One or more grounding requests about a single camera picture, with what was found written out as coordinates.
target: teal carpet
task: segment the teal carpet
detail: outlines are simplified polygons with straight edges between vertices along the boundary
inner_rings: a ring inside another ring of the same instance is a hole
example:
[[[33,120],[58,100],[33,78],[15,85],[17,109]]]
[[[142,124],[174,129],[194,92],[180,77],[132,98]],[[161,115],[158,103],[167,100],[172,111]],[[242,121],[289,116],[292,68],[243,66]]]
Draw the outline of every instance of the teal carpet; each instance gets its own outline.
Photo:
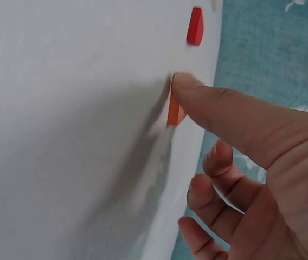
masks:
[[[308,0],[284,12],[289,2],[224,0],[215,86],[308,111]],[[197,173],[202,173],[202,159],[215,141],[214,135],[205,133]],[[265,180],[264,170],[237,151],[235,154],[243,172],[258,181]],[[189,209],[185,214],[194,216]],[[192,259],[179,234],[172,260]]]

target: white object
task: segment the white object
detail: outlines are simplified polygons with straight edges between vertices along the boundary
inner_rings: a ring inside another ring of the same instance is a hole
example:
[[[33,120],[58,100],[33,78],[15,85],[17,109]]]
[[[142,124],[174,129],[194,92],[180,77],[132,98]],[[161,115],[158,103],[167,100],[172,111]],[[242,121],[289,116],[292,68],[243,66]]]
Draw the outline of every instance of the white object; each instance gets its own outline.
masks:
[[[304,5],[305,2],[306,0],[292,0],[292,2],[285,7],[285,11],[289,12],[289,9],[293,4]]]
[[[0,259],[170,258],[203,130],[148,130],[168,71],[213,82],[198,4],[189,47],[190,0],[0,0]]]

